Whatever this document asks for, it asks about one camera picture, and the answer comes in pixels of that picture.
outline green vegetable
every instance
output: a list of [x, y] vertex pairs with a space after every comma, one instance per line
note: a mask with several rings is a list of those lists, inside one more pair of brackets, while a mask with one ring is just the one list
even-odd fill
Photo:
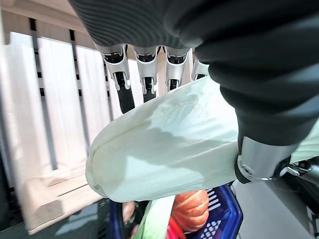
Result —
[[137, 233], [132, 239], [165, 239], [175, 196], [149, 202]]

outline orange squash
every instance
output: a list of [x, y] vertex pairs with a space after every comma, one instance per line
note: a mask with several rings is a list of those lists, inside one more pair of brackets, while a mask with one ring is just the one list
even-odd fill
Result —
[[184, 232], [201, 229], [208, 219], [206, 190], [176, 195], [171, 215]]

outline robotic hand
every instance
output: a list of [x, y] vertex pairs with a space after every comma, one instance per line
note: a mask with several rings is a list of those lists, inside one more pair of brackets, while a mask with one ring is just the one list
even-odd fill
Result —
[[[236, 110], [243, 183], [278, 177], [319, 117], [318, 0], [69, 1], [125, 96], [121, 105], [129, 102], [123, 112], [134, 107], [123, 44], [135, 47], [145, 101], [155, 94], [156, 47], [166, 48], [168, 90], [195, 47]], [[193, 79], [205, 72], [197, 64]], [[286, 169], [313, 174], [311, 165]]]

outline blue plastic basket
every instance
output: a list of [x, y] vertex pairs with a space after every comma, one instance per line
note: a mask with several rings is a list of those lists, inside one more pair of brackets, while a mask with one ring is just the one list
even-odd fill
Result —
[[234, 239], [243, 213], [228, 185], [207, 190], [209, 216], [205, 227], [187, 234], [188, 239]]

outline gray floor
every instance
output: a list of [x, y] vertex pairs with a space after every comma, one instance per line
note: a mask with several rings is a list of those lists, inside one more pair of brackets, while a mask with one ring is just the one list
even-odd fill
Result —
[[232, 188], [244, 215], [241, 239], [314, 239], [306, 204], [283, 180], [236, 180]]
[[98, 239], [108, 214], [107, 199], [92, 204], [54, 225], [29, 236], [24, 224], [0, 232], [0, 239]]

